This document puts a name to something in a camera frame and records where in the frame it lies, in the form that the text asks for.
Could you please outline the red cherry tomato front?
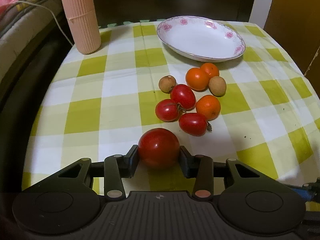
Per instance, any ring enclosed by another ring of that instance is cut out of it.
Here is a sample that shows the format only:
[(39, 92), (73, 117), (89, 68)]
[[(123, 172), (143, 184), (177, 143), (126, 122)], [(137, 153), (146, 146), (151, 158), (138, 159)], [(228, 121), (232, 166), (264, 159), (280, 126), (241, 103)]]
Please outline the red cherry tomato front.
[(212, 131), (211, 124), (200, 113), (185, 113), (179, 118), (178, 123), (182, 131), (196, 137)]

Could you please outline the orange tangerine middle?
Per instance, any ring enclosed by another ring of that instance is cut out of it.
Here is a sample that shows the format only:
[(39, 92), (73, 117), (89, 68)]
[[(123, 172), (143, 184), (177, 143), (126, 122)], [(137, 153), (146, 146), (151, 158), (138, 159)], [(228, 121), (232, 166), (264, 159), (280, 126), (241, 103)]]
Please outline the orange tangerine middle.
[(209, 76), (200, 68), (190, 68), (185, 75), (185, 81), (191, 89), (203, 91), (208, 87)]

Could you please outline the pink ribbed cylindrical container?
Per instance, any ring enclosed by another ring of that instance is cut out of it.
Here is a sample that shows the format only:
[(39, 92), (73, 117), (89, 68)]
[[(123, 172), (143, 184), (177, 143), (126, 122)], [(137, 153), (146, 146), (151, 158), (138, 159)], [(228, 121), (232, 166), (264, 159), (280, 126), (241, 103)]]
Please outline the pink ribbed cylindrical container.
[(93, 0), (62, 0), (63, 9), (77, 50), (91, 54), (101, 38)]

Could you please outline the oval red cherry tomato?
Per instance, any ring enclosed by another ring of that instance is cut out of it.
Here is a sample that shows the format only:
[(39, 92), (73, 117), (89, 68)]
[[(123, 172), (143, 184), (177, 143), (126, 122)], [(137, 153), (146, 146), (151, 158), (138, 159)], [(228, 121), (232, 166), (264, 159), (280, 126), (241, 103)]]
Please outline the oval red cherry tomato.
[(184, 84), (176, 85), (170, 93), (170, 98), (187, 111), (192, 110), (196, 104), (195, 94)]

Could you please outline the orange tangerine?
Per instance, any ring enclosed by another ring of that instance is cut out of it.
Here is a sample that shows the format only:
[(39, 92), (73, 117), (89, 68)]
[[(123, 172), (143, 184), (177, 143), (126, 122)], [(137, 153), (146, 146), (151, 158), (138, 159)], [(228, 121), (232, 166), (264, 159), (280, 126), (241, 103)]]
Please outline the orange tangerine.
[(216, 119), (221, 111), (219, 100), (213, 95), (205, 95), (196, 103), (197, 113), (203, 114), (207, 121)]
[(220, 72), (217, 66), (213, 63), (204, 63), (201, 65), (200, 69), (204, 71), (208, 77), (211, 79), (212, 77), (219, 76)]
[(203, 91), (208, 87), (209, 76), (200, 68), (190, 68), (185, 75), (185, 81), (191, 89)]

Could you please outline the red cherry tomato with stem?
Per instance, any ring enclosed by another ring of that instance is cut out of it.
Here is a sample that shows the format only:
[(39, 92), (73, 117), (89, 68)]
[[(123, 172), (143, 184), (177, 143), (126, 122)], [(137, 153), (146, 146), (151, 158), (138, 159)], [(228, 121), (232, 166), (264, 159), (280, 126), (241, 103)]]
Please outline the red cherry tomato with stem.
[(176, 121), (184, 113), (186, 113), (186, 110), (171, 99), (160, 101), (155, 108), (157, 118), (164, 122)]

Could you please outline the large round red tomato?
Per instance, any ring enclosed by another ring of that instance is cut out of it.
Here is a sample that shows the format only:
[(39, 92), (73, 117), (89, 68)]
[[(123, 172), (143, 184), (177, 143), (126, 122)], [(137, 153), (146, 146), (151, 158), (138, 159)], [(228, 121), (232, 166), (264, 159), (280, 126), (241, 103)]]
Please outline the large round red tomato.
[(138, 142), (138, 154), (144, 165), (164, 170), (177, 163), (180, 153), (178, 138), (164, 128), (145, 132)]

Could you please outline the green white checkered tablecloth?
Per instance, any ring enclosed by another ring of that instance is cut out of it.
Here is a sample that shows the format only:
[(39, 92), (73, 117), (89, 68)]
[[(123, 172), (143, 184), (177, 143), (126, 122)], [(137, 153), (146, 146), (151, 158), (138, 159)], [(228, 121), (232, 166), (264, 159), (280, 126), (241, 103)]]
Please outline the green white checkered tablecloth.
[(173, 133), (191, 154), (238, 159), (292, 185), (319, 177), (319, 98), (293, 59), (257, 25), (228, 22), (244, 55), (207, 64), (214, 97), (185, 81), (201, 63), (157, 36), (157, 22), (102, 29), (90, 55), (72, 48), (31, 129), (22, 187), (87, 157), (124, 155), (149, 130)]

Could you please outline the green foam floor mat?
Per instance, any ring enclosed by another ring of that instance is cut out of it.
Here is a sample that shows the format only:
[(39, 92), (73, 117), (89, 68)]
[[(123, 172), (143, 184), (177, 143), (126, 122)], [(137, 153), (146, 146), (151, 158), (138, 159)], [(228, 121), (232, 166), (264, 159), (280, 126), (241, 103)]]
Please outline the green foam floor mat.
[(164, 18), (157, 18), (157, 19), (152, 18), (151, 20), (150, 19), (143, 19), (143, 20), (136, 20), (136, 21), (118, 21), (118, 22), (114, 22), (114, 23), (98, 24), (98, 27), (99, 27), (99, 29), (103, 29), (103, 28), (117, 27), (117, 26), (121, 26), (121, 25), (128, 25), (128, 24), (132, 24), (132, 23), (148, 23), (148, 22), (156, 22), (156, 21), (162, 22), (163, 20), (165, 20), (165, 19)]

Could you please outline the brown longan right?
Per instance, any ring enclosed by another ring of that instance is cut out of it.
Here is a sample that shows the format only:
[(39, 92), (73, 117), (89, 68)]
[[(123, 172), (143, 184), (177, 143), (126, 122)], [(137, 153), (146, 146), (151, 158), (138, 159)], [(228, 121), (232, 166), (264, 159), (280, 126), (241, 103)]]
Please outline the brown longan right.
[(220, 76), (212, 77), (209, 81), (208, 87), (214, 96), (223, 96), (227, 89), (225, 80)]

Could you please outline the brown longan left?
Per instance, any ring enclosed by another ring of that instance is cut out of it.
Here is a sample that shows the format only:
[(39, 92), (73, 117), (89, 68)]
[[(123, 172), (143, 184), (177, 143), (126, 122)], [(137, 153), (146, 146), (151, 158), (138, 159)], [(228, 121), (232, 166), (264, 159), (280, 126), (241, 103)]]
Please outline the brown longan left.
[(176, 86), (176, 79), (171, 75), (164, 76), (159, 80), (158, 86), (162, 92), (170, 93)]

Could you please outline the brown longan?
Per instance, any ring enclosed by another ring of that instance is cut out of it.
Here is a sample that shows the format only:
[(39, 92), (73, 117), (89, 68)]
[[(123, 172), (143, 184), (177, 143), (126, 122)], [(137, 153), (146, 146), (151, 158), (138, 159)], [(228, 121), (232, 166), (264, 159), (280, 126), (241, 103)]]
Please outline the brown longan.
[(162, 92), (170, 93), (176, 86), (176, 79), (171, 75), (164, 76), (159, 80), (158, 86)]
[(214, 96), (223, 96), (227, 89), (225, 80), (220, 76), (212, 77), (209, 81), (208, 87)]

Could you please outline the folded bedding pile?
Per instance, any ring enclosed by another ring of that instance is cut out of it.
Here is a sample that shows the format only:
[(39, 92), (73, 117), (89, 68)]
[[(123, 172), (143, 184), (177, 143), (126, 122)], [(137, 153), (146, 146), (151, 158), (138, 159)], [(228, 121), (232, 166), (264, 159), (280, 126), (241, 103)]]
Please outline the folded bedding pile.
[(62, 11), (61, 0), (24, 0), (1, 14), (1, 79), (26, 46)]

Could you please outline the orange tangerine front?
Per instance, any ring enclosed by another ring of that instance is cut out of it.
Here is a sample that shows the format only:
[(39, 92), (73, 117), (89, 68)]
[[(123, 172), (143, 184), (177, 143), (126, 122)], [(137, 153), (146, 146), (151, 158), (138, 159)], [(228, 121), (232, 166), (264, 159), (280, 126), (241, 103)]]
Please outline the orange tangerine front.
[(197, 113), (203, 114), (207, 121), (216, 119), (221, 111), (219, 100), (213, 95), (205, 95), (196, 103)]

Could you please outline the orange tangerine rear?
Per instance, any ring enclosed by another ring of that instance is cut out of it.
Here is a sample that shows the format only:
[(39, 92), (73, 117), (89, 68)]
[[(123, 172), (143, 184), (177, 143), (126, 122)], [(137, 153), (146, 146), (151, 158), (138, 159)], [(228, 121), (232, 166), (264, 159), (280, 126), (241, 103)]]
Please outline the orange tangerine rear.
[(220, 72), (217, 66), (213, 63), (204, 63), (201, 65), (200, 69), (204, 71), (208, 77), (211, 79), (212, 77), (219, 76)]

